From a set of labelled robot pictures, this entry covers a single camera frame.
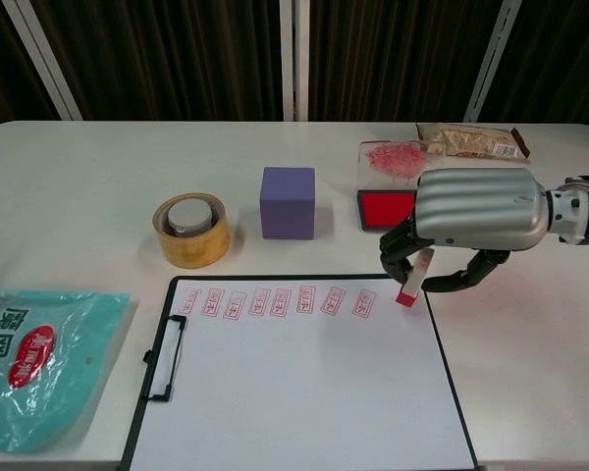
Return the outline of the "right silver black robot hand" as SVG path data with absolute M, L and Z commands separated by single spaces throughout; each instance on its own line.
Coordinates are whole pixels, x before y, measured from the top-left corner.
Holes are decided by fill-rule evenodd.
M 426 279 L 426 292 L 480 284 L 514 251 L 537 245 L 551 225 L 550 197 L 521 168 L 448 168 L 419 178 L 410 215 L 380 238 L 385 272 L 404 284 L 415 271 L 408 257 L 433 246 L 476 251 L 451 275 Z

